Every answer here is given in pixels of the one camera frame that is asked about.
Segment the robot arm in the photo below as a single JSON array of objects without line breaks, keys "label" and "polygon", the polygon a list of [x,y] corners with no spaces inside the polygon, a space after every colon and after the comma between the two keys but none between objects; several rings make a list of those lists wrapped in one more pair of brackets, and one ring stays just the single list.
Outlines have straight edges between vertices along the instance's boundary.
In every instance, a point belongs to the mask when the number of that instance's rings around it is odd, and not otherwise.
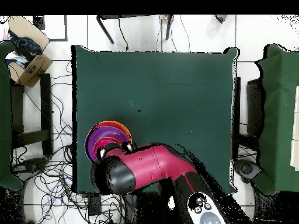
[{"label": "robot arm", "polygon": [[184,224],[225,224],[205,181],[185,156],[168,145],[152,143],[132,152],[112,145],[96,163],[95,185],[102,194],[128,194],[170,177]]}]

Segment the green cloth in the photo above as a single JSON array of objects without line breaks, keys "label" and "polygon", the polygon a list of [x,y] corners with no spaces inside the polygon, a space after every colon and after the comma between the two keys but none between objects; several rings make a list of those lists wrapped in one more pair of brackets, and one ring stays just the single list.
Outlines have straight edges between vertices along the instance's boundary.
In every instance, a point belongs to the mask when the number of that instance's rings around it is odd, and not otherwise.
[{"label": "green cloth", "polygon": [[23,183],[11,173],[12,155],[12,106],[11,82],[5,57],[15,49],[10,41],[0,42],[0,186],[17,191]]},{"label": "green cloth", "polygon": [[272,44],[262,67],[266,92],[264,129],[259,138],[259,163],[264,169],[254,179],[266,195],[276,191],[299,192],[299,171],[290,166],[296,86],[299,85],[299,53]]},{"label": "green cloth", "polygon": [[225,54],[77,51],[77,191],[93,191],[84,150],[104,120],[125,125],[137,145],[193,152],[227,193],[235,48]]}]

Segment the table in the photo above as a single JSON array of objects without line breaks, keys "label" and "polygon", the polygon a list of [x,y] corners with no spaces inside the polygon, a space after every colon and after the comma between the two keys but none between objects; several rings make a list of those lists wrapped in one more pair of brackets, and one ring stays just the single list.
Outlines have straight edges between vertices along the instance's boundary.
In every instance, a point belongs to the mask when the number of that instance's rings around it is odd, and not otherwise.
[{"label": "table", "polygon": [[231,193],[231,104],[238,51],[225,53],[91,52],[72,46],[73,188],[92,192],[84,151],[98,122],[124,124],[137,145],[176,143],[193,152]]}]

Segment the black border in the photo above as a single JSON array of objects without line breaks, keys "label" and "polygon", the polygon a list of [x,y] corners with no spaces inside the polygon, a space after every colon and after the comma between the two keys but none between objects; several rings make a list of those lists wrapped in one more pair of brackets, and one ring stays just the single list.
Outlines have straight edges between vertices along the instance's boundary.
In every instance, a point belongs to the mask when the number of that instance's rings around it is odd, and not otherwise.
[{"label": "black border", "polygon": [[71,45],[72,65],[72,186],[71,190],[77,193],[77,51],[76,46]]}]

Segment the purple bowl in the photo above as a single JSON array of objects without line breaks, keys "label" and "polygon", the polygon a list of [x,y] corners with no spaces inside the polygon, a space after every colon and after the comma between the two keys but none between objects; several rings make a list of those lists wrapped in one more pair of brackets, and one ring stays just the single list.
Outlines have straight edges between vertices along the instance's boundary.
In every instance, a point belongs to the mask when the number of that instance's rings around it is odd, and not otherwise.
[{"label": "purple bowl", "polygon": [[88,159],[91,160],[91,162],[94,161],[93,147],[95,146],[95,143],[99,139],[104,137],[115,138],[120,143],[128,142],[127,135],[115,127],[104,126],[104,127],[99,127],[97,129],[91,130],[85,140],[85,153]]}]

